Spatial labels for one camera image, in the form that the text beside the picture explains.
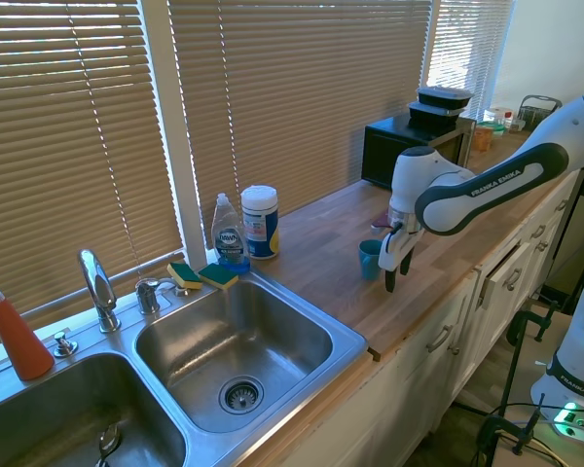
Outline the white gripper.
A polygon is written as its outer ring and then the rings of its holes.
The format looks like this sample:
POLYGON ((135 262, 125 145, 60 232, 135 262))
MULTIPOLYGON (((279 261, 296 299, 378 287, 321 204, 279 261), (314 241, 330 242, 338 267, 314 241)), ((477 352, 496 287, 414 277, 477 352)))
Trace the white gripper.
POLYGON ((384 286, 388 293, 395 289, 397 268, 407 275, 413 259, 414 248, 422 237, 422 230, 408 233, 402 226, 394 227, 383 239, 379 267, 384 269, 384 286))

